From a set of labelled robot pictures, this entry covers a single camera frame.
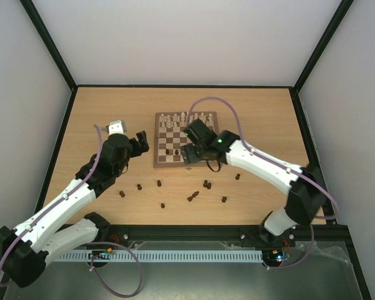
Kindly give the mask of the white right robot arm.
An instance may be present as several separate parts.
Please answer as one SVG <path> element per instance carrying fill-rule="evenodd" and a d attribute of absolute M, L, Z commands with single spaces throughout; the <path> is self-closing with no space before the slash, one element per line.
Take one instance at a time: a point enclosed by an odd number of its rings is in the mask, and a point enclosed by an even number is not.
<path fill-rule="evenodd" d="M 224 130 L 216 134 L 197 119 L 184 129 L 189 143 L 181 147 L 185 164 L 204 161 L 241 168 L 271 183 L 287 196 L 284 207 L 271 211 L 261 222 L 257 236 L 275 244 L 288 229 L 310 225 L 326 200 L 320 169 L 302 167 L 277 159 L 252 147 L 237 134 Z"/>

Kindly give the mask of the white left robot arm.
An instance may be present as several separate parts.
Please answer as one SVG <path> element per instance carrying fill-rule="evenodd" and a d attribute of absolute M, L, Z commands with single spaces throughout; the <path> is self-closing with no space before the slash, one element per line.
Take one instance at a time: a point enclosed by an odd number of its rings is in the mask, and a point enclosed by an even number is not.
<path fill-rule="evenodd" d="M 123 120 L 111 122 L 108 138 L 98 141 L 97 153 L 49 204 L 13 229 L 0 229 L 0 287 L 7 274 L 20 288 L 33 283 L 57 258 L 78 246 L 102 244 L 109 222 L 96 212 L 67 227 L 62 225 L 109 189 L 128 169 L 129 160 L 149 151 L 145 131 L 128 138 Z"/>

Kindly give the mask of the wooden chess board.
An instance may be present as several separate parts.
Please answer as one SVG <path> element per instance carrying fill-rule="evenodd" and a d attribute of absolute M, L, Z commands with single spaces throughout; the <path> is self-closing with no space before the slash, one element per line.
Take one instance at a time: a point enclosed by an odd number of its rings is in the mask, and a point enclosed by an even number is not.
<path fill-rule="evenodd" d="M 154 131 L 154 163 L 155 169 L 160 168 L 184 168 L 187 165 L 184 164 L 180 149 L 182 146 L 190 142 L 187 136 L 184 134 L 183 130 L 187 126 L 185 113 L 185 127 L 180 127 L 181 123 L 181 113 L 182 111 L 175 112 L 157 112 L 155 114 L 155 131 Z M 198 114 L 198 119 L 201 120 L 201 113 L 204 113 L 206 120 L 202 121 L 207 127 L 212 129 L 214 132 L 219 132 L 218 126 L 218 114 L 215 111 L 198 111 L 192 112 L 190 115 L 190 123 L 194 121 L 194 115 Z M 164 121 L 161 121 L 161 114 L 164 114 Z M 173 127 L 174 124 L 174 114 L 177 114 L 178 127 Z M 213 122 L 209 122 L 209 114 L 213 115 Z M 172 127 L 168 128 L 167 115 L 171 116 Z M 179 151 L 179 155 L 175 155 L 175 150 Z"/>

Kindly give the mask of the dark fallen king piece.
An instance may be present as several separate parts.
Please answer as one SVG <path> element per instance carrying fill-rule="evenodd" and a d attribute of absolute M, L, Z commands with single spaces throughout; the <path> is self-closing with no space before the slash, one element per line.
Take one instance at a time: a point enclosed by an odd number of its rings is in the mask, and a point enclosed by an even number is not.
<path fill-rule="evenodd" d="M 188 198 L 187 198 L 187 200 L 189 201 L 189 202 L 191 202 L 197 195 L 199 194 L 199 191 L 195 191 L 195 192 L 193 192 Z"/>

